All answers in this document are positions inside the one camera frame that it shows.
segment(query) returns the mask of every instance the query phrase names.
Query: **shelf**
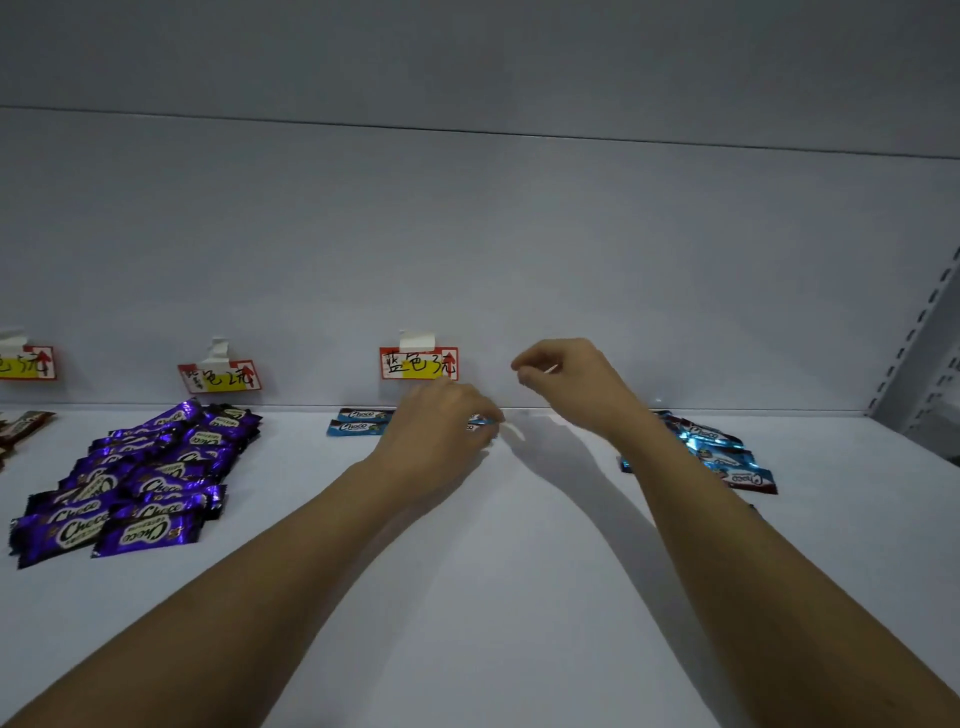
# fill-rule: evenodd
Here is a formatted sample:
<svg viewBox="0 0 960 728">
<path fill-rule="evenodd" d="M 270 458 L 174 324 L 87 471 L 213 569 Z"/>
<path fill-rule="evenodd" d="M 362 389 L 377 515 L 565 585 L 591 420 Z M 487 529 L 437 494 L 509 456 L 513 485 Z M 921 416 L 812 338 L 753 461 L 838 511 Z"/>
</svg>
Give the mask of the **shelf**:
<svg viewBox="0 0 960 728">
<path fill-rule="evenodd" d="M 3 518 L 55 487 L 92 439 L 158 408 L 58 411 L 0 473 Z M 198 544 L 98 560 L 85 549 L 23 571 L 0 562 L 0 720 L 376 442 L 327 439 L 332 410 L 258 411 L 262 437 Z M 773 470 L 781 495 L 743 497 L 960 689 L 960 469 L 865 418 L 695 419 L 741 437 Z M 332 716 L 411 728 L 531 716 L 578 728 L 601 725 L 599 716 L 610 726 L 735 724 L 726 682 L 615 453 L 543 410 L 508 420 L 525 439 L 501 436 L 456 493 L 372 562 L 268 726 Z"/>
</svg>

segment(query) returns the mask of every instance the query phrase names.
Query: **red arrow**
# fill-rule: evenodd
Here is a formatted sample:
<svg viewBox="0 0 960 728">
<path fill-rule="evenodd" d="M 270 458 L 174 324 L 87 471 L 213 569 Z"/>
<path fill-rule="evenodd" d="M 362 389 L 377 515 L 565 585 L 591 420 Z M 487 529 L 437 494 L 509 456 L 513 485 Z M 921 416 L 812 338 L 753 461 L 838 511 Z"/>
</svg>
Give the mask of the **red arrow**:
<svg viewBox="0 0 960 728">
<path fill-rule="evenodd" d="M 53 359 L 50 358 L 50 355 L 41 349 L 40 353 L 36 355 L 36 370 L 42 375 L 45 375 L 48 369 L 47 364 L 52 361 Z"/>
</svg>

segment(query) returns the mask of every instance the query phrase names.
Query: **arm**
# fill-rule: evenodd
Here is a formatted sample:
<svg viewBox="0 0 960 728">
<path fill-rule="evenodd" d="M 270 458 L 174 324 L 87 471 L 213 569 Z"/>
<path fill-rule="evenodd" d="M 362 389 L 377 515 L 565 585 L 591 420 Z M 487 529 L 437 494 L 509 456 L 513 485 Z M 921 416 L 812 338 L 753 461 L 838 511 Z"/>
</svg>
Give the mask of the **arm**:
<svg viewBox="0 0 960 728">
<path fill-rule="evenodd" d="M 496 434 L 497 425 L 467 432 L 474 413 L 503 419 L 469 385 L 416 390 L 370 457 L 94 652 L 7 728 L 259 725 L 354 558 L 399 511 L 466 472 Z"/>
<path fill-rule="evenodd" d="M 760 725 L 960 725 L 960 698 L 701 465 L 589 341 L 540 342 L 513 367 L 561 416 L 630 461 L 687 595 Z"/>
</svg>

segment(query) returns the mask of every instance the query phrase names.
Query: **hand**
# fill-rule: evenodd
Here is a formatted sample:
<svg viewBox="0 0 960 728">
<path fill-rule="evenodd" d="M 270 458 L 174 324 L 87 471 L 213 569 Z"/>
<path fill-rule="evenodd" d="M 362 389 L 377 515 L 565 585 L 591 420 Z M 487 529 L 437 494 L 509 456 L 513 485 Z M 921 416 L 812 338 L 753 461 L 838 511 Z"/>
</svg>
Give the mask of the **hand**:
<svg viewBox="0 0 960 728">
<path fill-rule="evenodd" d="M 608 440 L 620 420 L 646 409 L 587 339 L 544 339 L 510 366 L 561 417 Z"/>
<path fill-rule="evenodd" d="M 475 414 L 493 424 L 469 432 Z M 413 501 L 464 474 L 502 422 L 503 412 L 476 387 L 441 376 L 403 398 L 368 462 Z"/>
</svg>

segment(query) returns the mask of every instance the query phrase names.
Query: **handwritten price tag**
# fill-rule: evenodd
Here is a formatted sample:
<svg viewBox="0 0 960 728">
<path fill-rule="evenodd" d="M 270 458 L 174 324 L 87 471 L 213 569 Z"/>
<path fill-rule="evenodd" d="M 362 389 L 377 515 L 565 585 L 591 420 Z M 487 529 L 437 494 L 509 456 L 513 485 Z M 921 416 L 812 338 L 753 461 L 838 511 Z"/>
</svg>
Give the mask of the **handwritten price tag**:
<svg viewBox="0 0 960 728">
<path fill-rule="evenodd" d="M 205 369 L 200 364 L 180 364 L 180 376 L 192 395 L 204 392 L 252 392 L 262 389 L 256 367 L 249 359 L 229 362 L 221 371 Z"/>
<path fill-rule="evenodd" d="M 25 346 L 19 353 L 0 354 L 0 379 L 53 381 L 56 378 L 53 347 Z"/>
<path fill-rule="evenodd" d="M 380 347 L 380 377 L 383 379 L 460 378 L 460 350 L 437 347 L 431 352 L 400 353 L 397 347 Z"/>
</svg>

